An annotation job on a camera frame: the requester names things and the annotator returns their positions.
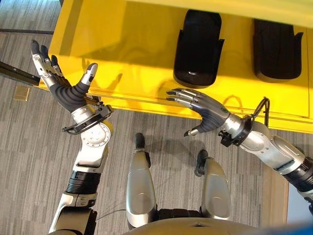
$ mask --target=silver metal panel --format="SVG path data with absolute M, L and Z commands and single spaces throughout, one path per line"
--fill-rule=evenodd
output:
M 229 220 L 231 199 L 222 167 L 213 159 L 206 159 L 202 188 L 201 212 L 205 217 Z
M 126 215 L 133 227 L 153 220 L 156 212 L 156 195 L 145 152 L 134 152 L 130 164 L 126 189 Z

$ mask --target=gray carpet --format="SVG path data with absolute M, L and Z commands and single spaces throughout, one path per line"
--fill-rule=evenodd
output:
M 4 2 L 0 3 L 0 15 Z M 0 60 L 35 74 L 29 52 L 31 39 L 48 46 L 51 36 L 0 33 Z M 48 231 L 67 186 L 80 138 L 61 132 L 73 121 L 48 92 L 32 88 L 27 102 L 15 101 L 12 97 L 16 85 L 0 76 L 0 235 L 42 235 Z M 193 119 L 116 110 L 111 122 L 114 135 L 94 207 L 99 218 L 125 208 L 133 136 L 142 132 L 151 156 L 159 208 L 199 209 L 202 178 L 193 171 L 197 153 L 205 148 L 229 179 L 233 220 L 251 226 L 260 224 L 263 166 L 258 158 L 236 147 L 220 145 L 218 131 L 184 138 L 183 133 L 199 122 Z M 306 154 L 313 153 L 313 135 L 273 133 Z M 125 212 L 118 211 L 99 219 L 95 234 L 119 235 L 127 230 Z
M 58 0 L 1 0 L 0 28 L 54 31 Z

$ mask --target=yellow table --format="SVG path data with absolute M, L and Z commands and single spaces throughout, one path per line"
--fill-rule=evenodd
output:
M 98 63 L 89 93 L 102 96 L 115 108 L 200 118 L 165 99 L 167 90 L 181 87 L 173 79 L 173 64 L 186 11 L 125 0 L 66 0 L 49 52 L 57 55 L 72 84 L 79 81 L 88 64 Z M 304 32 L 300 77 L 267 83 L 252 70 L 252 19 L 221 17 L 220 38 L 225 43 L 218 77 L 200 91 L 240 115 L 251 114 L 266 96 L 271 101 L 271 128 L 313 133 L 312 29 L 294 28 Z M 46 89 L 43 83 L 39 87 Z

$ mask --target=wooden baseboard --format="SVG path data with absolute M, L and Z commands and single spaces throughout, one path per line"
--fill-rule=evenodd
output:
M 263 168 L 263 201 L 261 227 L 286 224 L 289 183 L 268 166 Z

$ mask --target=black foot-shaped object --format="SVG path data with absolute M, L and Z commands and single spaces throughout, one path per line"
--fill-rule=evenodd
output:
M 145 137 L 142 133 L 137 133 L 135 135 L 135 145 L 136 148 L 144 148 L 145 147 Z
M 201 150 L 197 157 L 197 165 L 195 169 L 195 175 L 201 177 L 204 175 L 204 165 L 205 160 L 208 158 L 208 153 L 206 150 Z
M 137 133 L 135 135 L 135 145 L 136 148 L 144 148 L 145 147 L 145 137 L 143 136 L 142 133 Z M 151 159 L 150 159 L 150 155 L 148 152 L 145 152 L 146 154 L 146 159 L 149 165 L 149 168 L 151 167 Z

